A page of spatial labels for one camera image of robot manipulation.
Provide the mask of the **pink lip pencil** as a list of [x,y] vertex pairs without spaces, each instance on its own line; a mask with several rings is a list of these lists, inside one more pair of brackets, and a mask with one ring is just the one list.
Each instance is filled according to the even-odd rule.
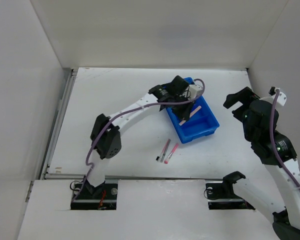
[[[199,105],[198,107],[196,107],[189,115],[189,118],[192,118],[202,107]],[[180,123],[179,123],[179,126],[182,126],[184,125],[185,123],[187,122],[187,120],[182,120]]]

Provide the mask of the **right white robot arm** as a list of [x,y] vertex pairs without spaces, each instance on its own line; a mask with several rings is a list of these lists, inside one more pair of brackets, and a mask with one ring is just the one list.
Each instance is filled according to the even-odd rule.
[[300,240],[300,169],[297,153],[290,139],[276,130],[278,107],[287,102],[280,88],[272,87],[268,97],[259,97],[249,87],[226,96],[223,106],[232,111],[242,123],[244,138],[272,176],[283,202],[275,202],[268,194],[255,187],[239,171],[222,179],[222,193],[238,196],[251,204],[272,225],[281,240]]

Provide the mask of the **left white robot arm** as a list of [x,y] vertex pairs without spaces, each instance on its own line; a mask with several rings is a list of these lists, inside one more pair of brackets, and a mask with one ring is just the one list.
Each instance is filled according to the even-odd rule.
[[188,121],[195,101],[204,91],[201,79],[189,83],[177,75],[171,82],[155,85],[125,109],[109,116],[100,114],[95,119],[85,159],[89,170],[83,179],[84,192],[93,199],[101,195],[109,159],[121,150],[121,137],[129,128],[164,109],[171,109],[178,118]]

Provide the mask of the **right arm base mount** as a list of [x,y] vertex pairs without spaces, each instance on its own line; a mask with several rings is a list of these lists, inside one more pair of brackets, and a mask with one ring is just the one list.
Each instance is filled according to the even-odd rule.
[[255,210],[249,202],[228,190],[222,181],[206,181],[203,194],[209,210]]

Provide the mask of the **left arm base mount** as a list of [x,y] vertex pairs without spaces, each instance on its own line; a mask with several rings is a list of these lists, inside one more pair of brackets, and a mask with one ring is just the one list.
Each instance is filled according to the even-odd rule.
[[118,179],[106,179],[100,186],[93,188],[85,182],[82,191],[81,181],[70,183],[72,191],[71,210],[114,211],[117,209]]

